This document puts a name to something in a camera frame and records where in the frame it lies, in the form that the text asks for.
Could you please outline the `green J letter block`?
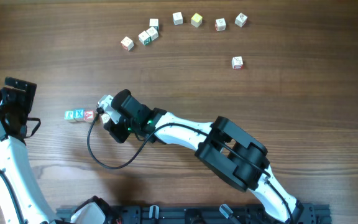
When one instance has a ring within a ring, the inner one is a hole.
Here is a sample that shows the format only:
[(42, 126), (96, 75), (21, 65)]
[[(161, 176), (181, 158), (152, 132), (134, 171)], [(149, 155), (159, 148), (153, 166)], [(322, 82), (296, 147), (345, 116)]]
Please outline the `green J letter block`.
[(66, 110), (64, 114), (64, 120), (68, 122), (75, 122), (74, 119), (74, 111), (73, 110)]

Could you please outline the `red A letter block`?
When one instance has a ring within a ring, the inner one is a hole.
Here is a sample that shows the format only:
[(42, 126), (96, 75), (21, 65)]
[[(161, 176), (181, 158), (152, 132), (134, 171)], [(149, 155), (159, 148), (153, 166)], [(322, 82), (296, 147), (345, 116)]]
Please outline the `red A letter block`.
[(84, 121), (87, 123), (91, 123), (96, 117), (96, 113), (94, 110), (85, 110), (84, 111)]

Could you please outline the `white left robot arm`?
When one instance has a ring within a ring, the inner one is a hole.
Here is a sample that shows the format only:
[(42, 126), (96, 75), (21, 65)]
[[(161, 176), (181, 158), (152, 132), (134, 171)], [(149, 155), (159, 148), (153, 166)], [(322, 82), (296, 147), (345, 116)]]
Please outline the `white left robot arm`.
[(29, 164), (25, 139), (37, 89), (12, 77), (0, 88), (0, 207), (6, 223), (117, 223), (120, 216), (101, 198), (91, 197), (68, 217), (49, 206)]

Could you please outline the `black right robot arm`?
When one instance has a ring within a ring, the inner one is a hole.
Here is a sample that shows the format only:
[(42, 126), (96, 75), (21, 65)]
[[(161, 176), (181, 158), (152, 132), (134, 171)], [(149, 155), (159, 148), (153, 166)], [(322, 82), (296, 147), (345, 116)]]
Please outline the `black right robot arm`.
[(231, 120), (222, 116), (207, 123), (182, 119), (160, 108), (150, 109), (129, 90), (103, 96), (97, 110), (108, 116), (105, 128), (118, 143), (135, 134), (144, 143), (191, 149), (225, 183), (241, 192), (252, 192), (274, 220), (299, 220), (303, 207), (275, 178), (267, 148)]

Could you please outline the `blue X letter block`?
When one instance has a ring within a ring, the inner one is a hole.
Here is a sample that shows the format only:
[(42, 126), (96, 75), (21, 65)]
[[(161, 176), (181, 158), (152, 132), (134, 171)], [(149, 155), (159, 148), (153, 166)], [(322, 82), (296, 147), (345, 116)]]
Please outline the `blue X letter block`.
[(84, 109), (75, 109), (74, 112), (74, 120), (76, 121), (83, 121), (85, 118), (85, 110)]

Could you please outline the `blue H letter block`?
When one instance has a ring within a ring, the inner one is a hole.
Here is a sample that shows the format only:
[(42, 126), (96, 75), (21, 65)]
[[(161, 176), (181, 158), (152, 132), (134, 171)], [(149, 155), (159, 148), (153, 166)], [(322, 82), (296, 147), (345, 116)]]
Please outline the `blue H letter block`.
[(110, 116), (107, 113), (103, 113), (101, 116), (101, 121), (103, 124), (106, 124), (109, 122), (109, 120), (111, 119)]

